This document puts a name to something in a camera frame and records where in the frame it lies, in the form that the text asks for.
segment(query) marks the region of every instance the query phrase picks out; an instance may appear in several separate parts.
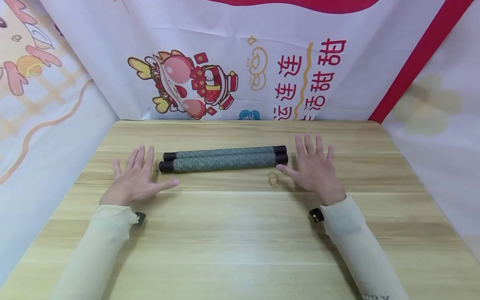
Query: gray speckled foam grip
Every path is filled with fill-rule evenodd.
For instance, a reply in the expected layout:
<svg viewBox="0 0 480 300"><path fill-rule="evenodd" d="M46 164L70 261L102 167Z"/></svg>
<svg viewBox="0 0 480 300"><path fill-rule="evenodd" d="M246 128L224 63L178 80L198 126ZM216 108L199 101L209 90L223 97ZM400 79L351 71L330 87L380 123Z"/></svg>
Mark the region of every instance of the gray speckled foam grip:
<svg viewBox="0 0 480 300"><path fill-rule="evenodd" d="M173 161L173 167L176 173L242 168L264 168L274 167L275 165L276 156L273 152L229 156L179 158Z"/></svg>
<svg viewBox="0 0 480 300"><path fill-rule="evenodd" d="M250 148L231 148L231 149L213 149L198 151L179 151L177 158L192 158L204 156L221 156L221 155L239 155L250 153L273 153L273 146L250 147Z"/></svg>

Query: forearm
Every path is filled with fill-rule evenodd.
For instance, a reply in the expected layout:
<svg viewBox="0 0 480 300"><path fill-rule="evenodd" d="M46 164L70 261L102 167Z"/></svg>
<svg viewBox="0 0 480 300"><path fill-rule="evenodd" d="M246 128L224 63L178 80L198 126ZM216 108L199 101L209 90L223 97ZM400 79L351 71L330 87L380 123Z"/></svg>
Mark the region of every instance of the forearm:
<svg viewBox="0 0 480 300"><path fill-rule="evenodd" d="M337 246L363 299L407 300L393 267L351 197L322 207L325 231Z"/></svg>
<svg viewBox="0 0 480 300"><path fill-rule="evenodd" d="M97 207L51 300L100 300L136 215L127 206Z"/></svg>

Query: black wristband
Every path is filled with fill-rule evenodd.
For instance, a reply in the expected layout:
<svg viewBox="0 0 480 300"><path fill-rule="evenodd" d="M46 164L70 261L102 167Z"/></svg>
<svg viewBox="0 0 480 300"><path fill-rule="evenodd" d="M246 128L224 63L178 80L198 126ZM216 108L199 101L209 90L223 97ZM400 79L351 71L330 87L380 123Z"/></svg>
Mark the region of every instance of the black wristband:
<svg viewBox="0 0 480 300"><path fill-rule="evenodd" d="M323 220L325 220L324 215L322 214L322 211L320 210L320 208L314 208L308 213L310 214L310 216L312 217L315 223L322 222Z"/></svg>
<svg viewBox="0 0 480 300"><path fill-rule="evenodd" d="M144 223L147 215L140 212L136 212L135 214L137 215L137 222L133 226L140 227Z"/></svg>

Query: finger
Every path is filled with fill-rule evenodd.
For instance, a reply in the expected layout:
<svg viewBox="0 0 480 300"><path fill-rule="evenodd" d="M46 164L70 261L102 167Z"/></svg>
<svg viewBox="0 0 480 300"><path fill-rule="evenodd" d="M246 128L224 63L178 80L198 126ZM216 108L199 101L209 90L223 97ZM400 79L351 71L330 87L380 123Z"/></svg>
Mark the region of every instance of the finger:
<svg viewBox="0 0 480 300"><path fill-rule="evenodd" d="M113 159L113 174L115 174L115 180L120 178L122 170L120 168L120 160L116 157Z"/></svg>
<svg viewBox="0 0 480 300"><path fill-rule="evenodd" d="M316 139L316 142L317 142L316 153L317 153L318 156L323 157L324 156L324 144L322 143L322 136L319 133L317 133L315 135L315 139Z"/></svg>
<svg viewBox="0 0 480 300"><path fill-rule="evenodd" d="M310 134L307 132L305 133L305 149L307 149L308 155L315 154L315 150L313 149L312 140L310 139Z"/></svg>
<svg viewBox="0 0 480 300"><path fill-rule="evenodd" d="M168 180L161 183L152 183L152 192L154 194L157 194L161 191L174 188L179 184L180 184L180 181L178 179Z"/></svg>
<svg viewBox="0 0 480 300"><path fill-rule="evenodd" d="M145 172L148 173L148 176L152 174L154 156L155 156L155 149L153 148L153 146L150 146L148 148L148 153L147 153L147 157L145 158L145 164L144 164L144 169L145 169Z"/></svg>
<svg viewBox="0 0 480 300"><path fill-rule="evenodd" d="M290 168L289 166L285 165L277 165L276 169L282 172L283 174L287 175L288 177L292 178L295 180L298 175L298 171L295 171L294 169Z"/></svg>
<svg viewBox="0 0 480 300"><path fill-rule="evenodd" d="M299 158L305 157L305 148L303 147L303 142L299 134L295 135L295 146L297 147L297 156Z"/></svg>
<svg viewBox="0 0 480 300"><path fill-rule="evenodd" d="M333 151L333 146L328 146L327 160L329 162L333 162L334 156L335 156L335 153Z"/></svg>
<svg viewBox="0 0 480 300"><path fill-rule="evenodd" d="M142 168L144 166L144 158L145 146L141 145L140 149L138 150L137 157L135 158L135 162L133 163L133 168Z"/></svg>
<svg viewBox="0 0 480 300"><path fill-rule="evenodd" d="M127 164L125 165L125 172L130 170L135 163L135 158L137 157L138 149L135 149L132 154L128 157Z"/></svg>

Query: wrist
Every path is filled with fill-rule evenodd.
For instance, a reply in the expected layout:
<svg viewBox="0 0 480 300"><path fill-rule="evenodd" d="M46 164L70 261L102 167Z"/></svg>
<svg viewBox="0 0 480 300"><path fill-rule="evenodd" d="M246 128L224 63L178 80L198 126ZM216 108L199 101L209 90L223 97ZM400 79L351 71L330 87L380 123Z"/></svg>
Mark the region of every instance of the wrist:
<svg viewBox="0 0 480 300"><path fill-rule="evenodd" d="M320 203L323 206L330 206L342 202L347 198L345 191L338 191L325 195L325 193L316 191L315 194L320 199Z"/></svg>
<svg viewBox="0 0 480 300"><path fill-rule="evenodd" d="M131 201L120 195L113 195L108 193L108 191L100 198L99 205L119 205L119 206L130 206Z"/></svg>

